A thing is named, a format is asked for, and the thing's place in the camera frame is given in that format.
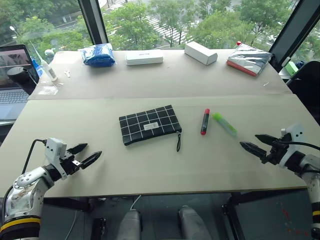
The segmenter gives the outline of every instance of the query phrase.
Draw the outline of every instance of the white cable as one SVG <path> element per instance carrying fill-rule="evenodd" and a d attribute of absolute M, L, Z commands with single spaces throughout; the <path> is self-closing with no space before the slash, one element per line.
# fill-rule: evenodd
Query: white cable
<path fill-rule="evenodd" d="M 139 200 L 140 197 L 141 197 L 141 195 L 139 195 L 139 196 L 137 197 L 137 199 L 132 203 L 132 205 L 131 205 L 131 207 L 130 207 L 130 210 L 133 209 L 134 205 L 136 204 L 136 202 Z"/>
<path fill-rule="evenodd" d="M 76 220 L 77 220 L 77 213 L 78 213 L 78 211 L 75 211 L 73 223 L 72 223 L 72 225 L 71 225 L 71 227 L 70 227 L 70 230 L 69 230 L 69 232 L 68 232 L 68 234 L 66 235 L 66 237 L 65 237 L 64 240 L 67 240 L 67 239 L 69 238 L 69 236 L 70 236 L 70 234 L 71 234 L 71 231 L 72 231 L 72 229 L 73 229 L 74 226 L 75 226 L 75 223 L 76 223 Z"/>

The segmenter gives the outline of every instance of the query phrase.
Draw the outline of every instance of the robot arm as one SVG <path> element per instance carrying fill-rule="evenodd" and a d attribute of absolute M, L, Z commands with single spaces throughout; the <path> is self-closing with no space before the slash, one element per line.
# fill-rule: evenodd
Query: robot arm
<path fill-rule="evenodd" d="M 75 154 L 81 152 L 86 143 L 66 150 L 67 144 L 49 138 L 45 144 L 45 157 L 49 164 L 26 172 L 12 185 L 12 191 L 5 202 L 3 226 L 0 228 L 0 240 L 37 240 L 39 239 L 41 213 L 44 195 L 56 181 L 66 179 L 80 168 L 85 169 L 101 155 L 95 152 L 82 162 L 75 160 Z"/>
<path fill-rule="evenodd" d="M 261 142 L 271 146 L 268 155 L 265 150 L 251 142 L 242 141 L 240 144 L 246 151 L 260 158 L 263 164 L 269 162 L 273 165 L 279 164 L 282 168 L 287 167 L 305 181 L 312 204 L 311 236 L 320 239 L 320 158 L 299 151 L 300 145 L 310 147 L 310 144 L 304 143 L 303 128 L 300 124 L 282 129 L 281 134 L 281 138 L 267 134 L 255 135 Z"/>

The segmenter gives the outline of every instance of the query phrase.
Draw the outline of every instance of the green highlighter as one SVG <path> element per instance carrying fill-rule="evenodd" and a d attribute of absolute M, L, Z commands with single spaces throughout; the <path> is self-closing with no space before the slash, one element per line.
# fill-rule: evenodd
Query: green highlighter
<path fill-rule="evenodd" d="M 212 117 L 221 124 L 221 126 L 228 131 L 232 136 L 237 136 L 237 130 L 224 119 L 224 117 L 219 113 L 215 112 Z"/>

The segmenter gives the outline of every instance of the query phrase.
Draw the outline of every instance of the crosswalk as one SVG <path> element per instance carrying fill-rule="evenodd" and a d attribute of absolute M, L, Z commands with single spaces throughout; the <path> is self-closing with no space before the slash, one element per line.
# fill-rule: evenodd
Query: crosswalk
<path fill-rule="evenodd" d="M 124 5 L 126 4 L 126 0 L 112 0 L 112 2 L 114 4 L 119 4 L 119 5 Z M 152 28 L 159 33 L 159 35 L 167 40 L 167 39 L 170 39 L 171 38 L 171 30 L 169 29 L 166 29 L 166 25 L 161 25 L 160 26 L 160 21 L 156 18 L 153 18 L 152 16 L 145 16 L 143 18 L 144 20 L 147 20 L 147 22 L 152 26 Z M 177 29 L 173 29 L 173 42 L 175 44 L 178 44 L 179 43 L 179 39 L 180 39 L 180 33 Z M 181 32 L 181 39 L 180 39 L 180 44 L 184 44 L 184 43 L 188 43 L 188 42 L 191 42 L 192 41 L 192 37 L 189 37 L 187 39 L 187 33 L 182 31 Z"/>

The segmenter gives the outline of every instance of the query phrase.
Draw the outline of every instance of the white rectangular box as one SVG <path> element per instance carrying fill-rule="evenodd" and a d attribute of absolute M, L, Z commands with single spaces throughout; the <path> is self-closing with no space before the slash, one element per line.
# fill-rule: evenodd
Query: white rectangular box
<path fill-rule="evenodd" d="M 158 64 L 164 61 L 162 50 L 126 51 L 125 62 L 127 65 Z"/>
<path fill-rule="evenodd" d="M 184 53 L 204 65 L 212 64 L 218 59 L 218 54 L 214 50 L 206 48 L 195 41 L 189 42 L 185 45 Z"/>

